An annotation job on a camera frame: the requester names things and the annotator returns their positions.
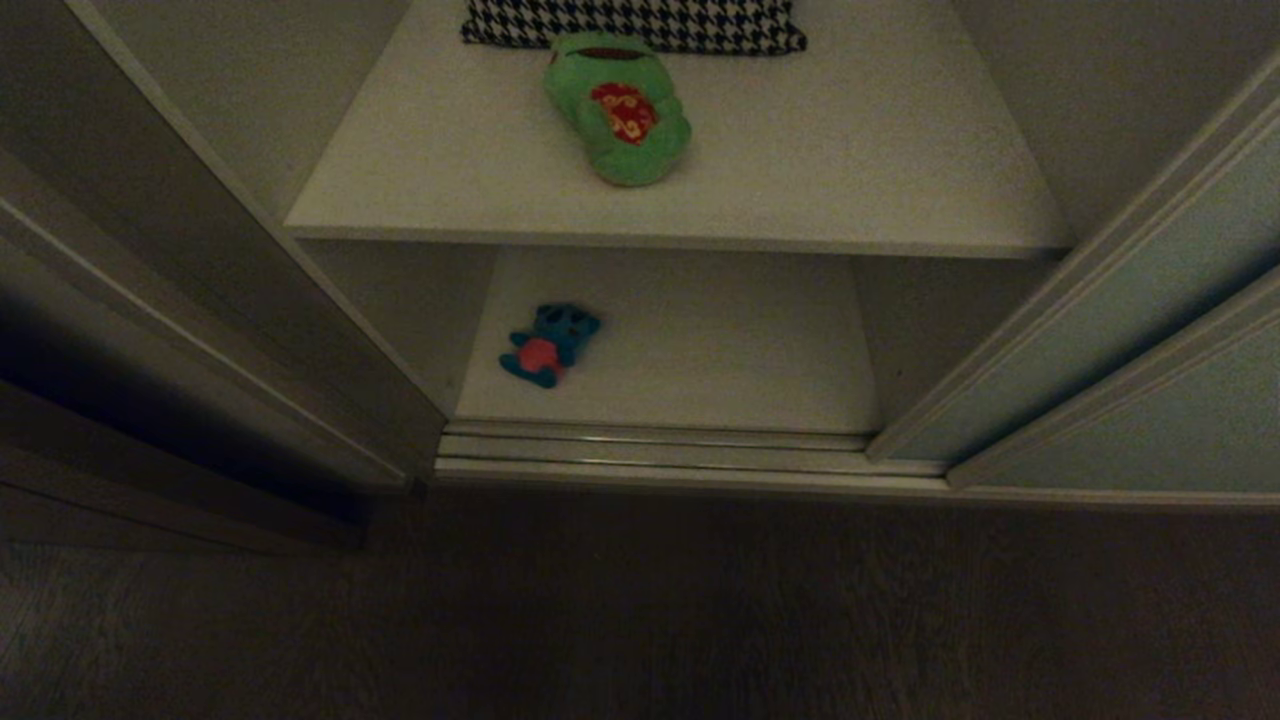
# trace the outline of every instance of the cabinet side panel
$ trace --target cabinet side panel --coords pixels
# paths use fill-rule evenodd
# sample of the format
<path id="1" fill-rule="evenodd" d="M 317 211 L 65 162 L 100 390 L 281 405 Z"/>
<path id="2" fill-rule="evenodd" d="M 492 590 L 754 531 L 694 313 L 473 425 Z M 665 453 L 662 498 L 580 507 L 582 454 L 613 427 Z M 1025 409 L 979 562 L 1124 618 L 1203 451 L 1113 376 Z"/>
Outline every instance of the cabinet side panel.
<path id="1" fill-rule="evenodd" d="M 1280 3 L 1271 1 L 954 5 L 1080 237 L 1280 46 Z"/>
<path id="2" fill-rule="evenodd" d="M 884 420 L 924 397 L 1052 269 L 1048 261 L 855 258 Z"/>
<path id="3" fill-rule="evenodd" d="M 283 219 L 408 0 L 78 0 Z M 91 27 L 100 41 L 102 28 Z"/>
<path id="4" fill-rule="evenodd" d="M 498 249 L 317 240 L 302 243 L 348 311 L 452 418 Z"/>

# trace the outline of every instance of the pink belly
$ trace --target pink belly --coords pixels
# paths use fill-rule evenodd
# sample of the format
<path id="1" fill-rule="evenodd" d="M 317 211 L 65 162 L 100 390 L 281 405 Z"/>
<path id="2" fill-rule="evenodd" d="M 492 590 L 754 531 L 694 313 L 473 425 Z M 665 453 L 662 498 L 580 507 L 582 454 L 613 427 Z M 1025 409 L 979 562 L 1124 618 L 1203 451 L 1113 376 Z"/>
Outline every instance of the pink belly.
<path id="1" fill-rule="evenodd" d="M 526 373 L 540 373 L 543 368 L 550 368 L 557 377 L 564 370 L 561 368 L 556 343 L 540 337 L 530 338 L 520 348 L 520 368 Z"/>

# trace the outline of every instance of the red patch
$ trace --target red patch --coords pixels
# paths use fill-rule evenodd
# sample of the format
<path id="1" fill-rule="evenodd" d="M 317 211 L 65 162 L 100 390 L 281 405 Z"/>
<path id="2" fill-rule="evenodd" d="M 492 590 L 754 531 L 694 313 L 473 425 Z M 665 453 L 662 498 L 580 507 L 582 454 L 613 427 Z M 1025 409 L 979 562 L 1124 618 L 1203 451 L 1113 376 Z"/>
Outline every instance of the red patch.
<path id="1" fill-rule="evenodd" d="M 564 373 L 564 368 L 559 364 L 559 351 L 549 340 L 529 338 L 529 342 L 521 346 L 517 357 L 520 368 L 526 373 L 541 373 L 543 368 L 550 368 L 557 378 Z"/>
<path id="2" fill-rule="evenodd" d="M 604 108 L 613 136 L 631 145 L 640 145 L 658 124 L 653 104 L 636 88 L 616 82 L 604 83 L 591 91 L 591 100 Z"/>

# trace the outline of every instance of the stuffed toy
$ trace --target stuffed toy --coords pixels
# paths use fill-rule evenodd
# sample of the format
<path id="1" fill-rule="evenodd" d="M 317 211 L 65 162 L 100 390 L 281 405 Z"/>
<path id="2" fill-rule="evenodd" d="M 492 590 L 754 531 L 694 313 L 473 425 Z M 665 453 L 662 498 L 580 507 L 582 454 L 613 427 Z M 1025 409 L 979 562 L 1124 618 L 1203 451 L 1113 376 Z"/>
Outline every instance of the stuffed toy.
<path id="1" fill-rule="evenodd" d="M 541 305 L 534 320 L 534 333 L 511 333 L 518 348 L 498 359 L 502 366 L 526 380 L 553 388 L 564 368 L 577 363 L 577 352 L 600 329 L 600 320 L 573 305 Z"/>
<path id="2" fill-rule="evenodd" d="M 595 172 L 626 187 L 666 176 L 692 129 L 653 50 L 603 32 L 562 36 L 552 50 L 543 86 L 582 137 Z"/>

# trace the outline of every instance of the closet door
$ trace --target closet door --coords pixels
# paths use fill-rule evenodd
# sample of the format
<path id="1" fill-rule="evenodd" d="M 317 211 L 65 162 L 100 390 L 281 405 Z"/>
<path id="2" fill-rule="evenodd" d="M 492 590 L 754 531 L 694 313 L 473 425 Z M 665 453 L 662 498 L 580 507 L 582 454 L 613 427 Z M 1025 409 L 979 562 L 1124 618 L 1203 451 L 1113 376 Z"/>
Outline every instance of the closet door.
<path id="1" fill-rule="evenodd" d="M 9 240 L 33 263 L 381 469 L 351 484 L 430 473 L 443 415 L 61 3 L 0 6 L 0 108 Z"/>
<path id="2" fill-rule="evenodd" d="M 972 457 L 1280 261 L 1280 51 L 1220 108 L 1016 313 L 888 419 L 872 459 Z M 1038 155 L 1046 163 L 1053 154 Z M 1069 190 L 1057 190 L 1068 200 Z M 1070 215 L 1071 202 L 1064 206 Z"/>
<path id="3" fill-rule="evenodd" d="M 1275 505 L 1277 438 L 1280 269 L 950 480 L 1066 501 Z"/>

